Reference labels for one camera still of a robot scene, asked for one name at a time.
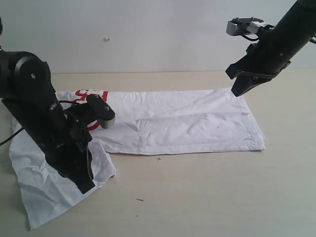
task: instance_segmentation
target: light wood surface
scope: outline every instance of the light wood surface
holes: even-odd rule
[[[118,175],[68,212],[29,231],[6,144],[0,147],[3,237],[309,237],[316,235],[315,70],[286,70],[245,95],[263,152],[112,154]],[[52,75],[56,90],[198,90],[224,72]],[[0,105],[0,141],[11,115]]]

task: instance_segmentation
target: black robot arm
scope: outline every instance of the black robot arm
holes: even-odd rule
[[[95,186],[87,124],[97,120],[108,128],[115,119],[115,113],[100,96],[89,95],[87,103],[64,110],[46,62],[29,52],[0,50],[0,98],[51,167],[73,181],[83,194]]]
[[[246,55],[231,64],[227,75],[236,81],[232,87],[235,96],[271,81],[290,63],[290,59],[308,42],[316,43],[316,1],[298,0],[276,26],[257,18],[235,18],[226,29],[231,36],[243,36],[251,44]]]

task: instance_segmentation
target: red graphic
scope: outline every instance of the red graphic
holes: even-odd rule
[[[102,91],[102,90],[77,90],[75,92],[75,95],[76,96],[80,96],[80,98],[74,100],[74,102],[78,102],[78,103],[86,102],[86,98],[87,98],[88,95],[100,95],[105,101],[107,101],[108,94],[109,94],[108,91]],[[90,124],[87,124],[87,125],[90,125],[88,127],[88,131],[93,131],[97,127],[100,126],[100,124],[98,122],[90,123]]]

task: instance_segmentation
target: white fabric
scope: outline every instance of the white fabric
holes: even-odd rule
[[[116,113],[116,123],[103,130],[90,124],[89,148],[96,187],[82,195],[59,176],[25,131],[10,146],[12,166],[31,229],[37,228],[79,203],[101,187],[116,170],[110,153],[183,154],[264,150],[264,135],[243,97],[229,88],[171,92],[57,92],[60,100],[85,102],[100,94]],[[13,120],[14,131],[20,124]]]

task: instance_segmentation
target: wall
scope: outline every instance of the wall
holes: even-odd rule
[[[294,2],[2,0],[0,42],[35,53],[54,73],[225,70],[249,45],[226,34],[228,20],[255,16],[276,24]],[[291,67],[315,68],[313,46]]]

